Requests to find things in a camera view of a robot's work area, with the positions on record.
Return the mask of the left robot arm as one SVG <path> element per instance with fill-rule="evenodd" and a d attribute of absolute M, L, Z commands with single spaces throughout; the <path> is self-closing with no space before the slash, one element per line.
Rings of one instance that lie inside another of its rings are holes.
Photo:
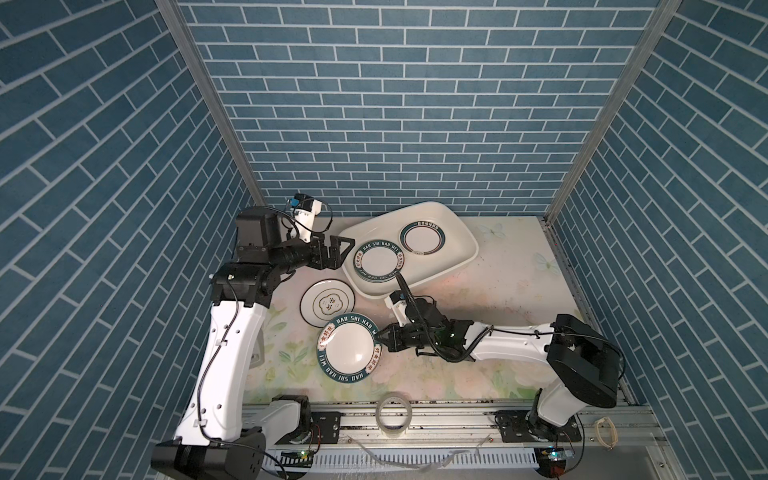
<path fill-rule="evenodd" d="M 171 479 L 287 478 L 269 447 L 311 431 L 311 406 L 302 395 L 274 398 L 255 426 L 243 426 L 244 383 L 274 292 L 297 270 L 337 270 L 351 238 L 314 229 L 325 205 L 298 194 L 285 211 L 256 206 L 235 220 L 232 261 L 211 277 L 207 344 L 192 396 L 172 439 L 154 446 L 151 466 Z"/>

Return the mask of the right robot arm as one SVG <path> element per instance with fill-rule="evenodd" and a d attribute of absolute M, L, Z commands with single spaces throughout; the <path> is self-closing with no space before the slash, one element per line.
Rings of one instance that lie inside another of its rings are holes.
<path fill-rule="evenodd" d="M 555 378 L 535 395 L 526 428 L 553 441 L 585 407 L 617 405 L 624 356 L 619 347 L 570 314 L 529 327 L 470 320 L 408 319 L 375 335 L 391 352 L 414 349 L 448 362 L 509 360 L 543 365 Z"/>

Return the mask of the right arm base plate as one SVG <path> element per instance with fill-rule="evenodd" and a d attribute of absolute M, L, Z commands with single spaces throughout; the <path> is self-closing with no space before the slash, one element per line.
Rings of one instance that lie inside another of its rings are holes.
<path fill-rule="evenodd" d="M 560 427 L 522 409 L 499 410 L 492 417 L 504 443 L 576 443 L 583 439 L 582 428 L 574 416 Z"/>

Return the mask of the green red rimmed plate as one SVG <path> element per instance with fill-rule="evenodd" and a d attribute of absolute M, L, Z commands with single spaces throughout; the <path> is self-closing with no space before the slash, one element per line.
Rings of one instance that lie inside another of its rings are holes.
<path fill-rule="evenodd" d="M 407 224 L 400 232 L 400 244 L 415 255 L 432 255 L 443 248 L 446 235 L 439 225 L 429 221 Z"/>

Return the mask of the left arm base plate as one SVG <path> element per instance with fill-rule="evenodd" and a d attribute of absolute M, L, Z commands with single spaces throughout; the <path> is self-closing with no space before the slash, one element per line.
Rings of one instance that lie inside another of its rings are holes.
<path fill-rule="evenodd" d="M 301 414 L 296 422 L 268 420 L 261 426 L 266 444 L 308 446 L 310 443 L 321 446 L 337 444 L 341 427 L 342 414 L 338 411 L 320 411 Z"/>

